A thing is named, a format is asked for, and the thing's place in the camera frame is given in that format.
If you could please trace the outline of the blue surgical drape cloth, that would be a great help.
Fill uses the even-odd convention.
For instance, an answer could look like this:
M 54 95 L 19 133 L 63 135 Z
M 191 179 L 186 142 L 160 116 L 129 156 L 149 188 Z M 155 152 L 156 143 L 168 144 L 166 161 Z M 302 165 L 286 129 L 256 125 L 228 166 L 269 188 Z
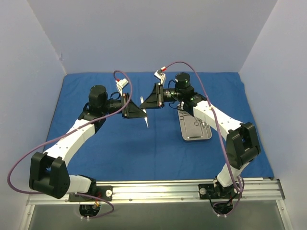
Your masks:
M 132 99 L 140 105 L 152 92 L 157 79 L 152 72 L 129 72 Z M 241 122 L 255 119 L 238 73 L 198 75 L 211 103 Z M 64 78 L 48 140 L 65 134 L 80 115 L 90 88 L 104 85 L 107 93 L 116 91 L 112 73 L 76 73 Z M 225 164 L 218 134 L 209 140 L 185 141 L 177 110 L 168 104 L 147 110 L 144 119 L 123 119 L 121 114 L 107 118 L 100 130 L 78 150 L 68 165 L 69 174 L 85 175 L 98 181 L 161 181 L 213 179 Z M 261 144 L 261 153 L 242 172 L 242 177 L 273 178 L 273 170 Z

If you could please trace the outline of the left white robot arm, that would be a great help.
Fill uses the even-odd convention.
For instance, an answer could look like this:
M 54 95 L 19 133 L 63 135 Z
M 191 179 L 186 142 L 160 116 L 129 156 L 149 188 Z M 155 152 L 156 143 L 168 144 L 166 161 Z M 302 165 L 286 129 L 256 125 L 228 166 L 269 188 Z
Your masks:
M 31 157 L 29 187 L 57 199 L 79 193 L 84 200 L 93 200 L 98 193 L 96 180 L 69 175 L 67 166 L 79 148 L 102 127 L 105 116 L 119 113 L 127 119 L 147 117 L 129 96 L 123 93 L 118 99 L 108 98 L 105 86 L 93 86 L 88 103 L 67 134 L 45 152 Z

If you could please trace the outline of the steel instrument tray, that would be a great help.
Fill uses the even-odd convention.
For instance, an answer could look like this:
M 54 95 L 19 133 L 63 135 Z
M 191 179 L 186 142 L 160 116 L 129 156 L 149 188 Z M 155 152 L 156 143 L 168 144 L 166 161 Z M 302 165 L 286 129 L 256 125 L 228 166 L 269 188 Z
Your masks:
M 208 140 L 212 137 L 210 126 L 206 123 L 206 128 L 194 125 L 194 117 L 183 110 L 181 105 L 177 106 L 181 135 L 185 141 Z

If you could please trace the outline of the steel forceps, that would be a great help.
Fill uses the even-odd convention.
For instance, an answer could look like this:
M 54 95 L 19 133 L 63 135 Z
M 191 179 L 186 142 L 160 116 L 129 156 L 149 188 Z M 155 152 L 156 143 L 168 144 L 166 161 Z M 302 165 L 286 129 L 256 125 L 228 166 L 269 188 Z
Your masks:
M 203 120 L 198 119 L 198 118 L 196 118 L 196 117 L 194 117 L 193 119 L 194 119 L 194 125 L 195 125 L 196 127 L 200 127 L 200 128 L 203 128 L 203 129 L 206 128 L 206 123 L 205 123 Z

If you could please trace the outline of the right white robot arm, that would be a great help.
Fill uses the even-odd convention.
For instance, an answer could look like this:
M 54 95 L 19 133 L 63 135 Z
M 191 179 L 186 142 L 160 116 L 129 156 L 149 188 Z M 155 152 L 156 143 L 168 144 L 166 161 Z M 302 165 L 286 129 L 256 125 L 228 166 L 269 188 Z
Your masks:
M 174 88 L 165 88 L 166 76 L 162 70 L 154 76 L 160 80 L 152 93 L 141 103 L 142 109 L 163 108 L 166 102 L 179 102 L 182 109 L 217 131 L 225 165 L 216 176 L 213 192 L 223 198 L 233 185 L 238 192 L 243 190 L 242 171 L 260 153 L 260 143 L 255 126 L 251 122 L 235 120 L 213 106 L 207 94 L 199 94 L 190 84 L 190 75 L 185 72 L 175 76 Z

